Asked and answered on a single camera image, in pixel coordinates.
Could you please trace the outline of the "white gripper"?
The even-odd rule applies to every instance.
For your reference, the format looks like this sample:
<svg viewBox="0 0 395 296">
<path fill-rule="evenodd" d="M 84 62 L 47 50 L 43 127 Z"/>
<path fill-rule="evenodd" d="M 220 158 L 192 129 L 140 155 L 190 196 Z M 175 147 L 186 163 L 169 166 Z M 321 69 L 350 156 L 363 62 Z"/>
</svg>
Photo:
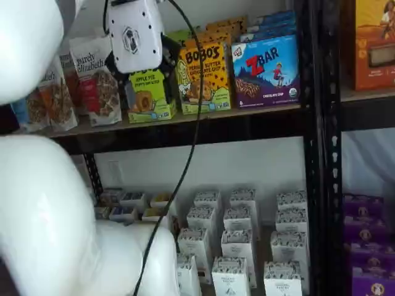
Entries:
<svg viewBox="0 0 395 296">
<path fill-rule="evenodd" d="M 105 65 L 117 82 L 122 109 L 128 108 L 126 74 L 158 66 L 164 75 L 166 102 L 178 97 L 176 69 L 181 45 L 163 34 L 156 1 L 107 1 L 107 29 L 112 51 Z"/>
</svg>

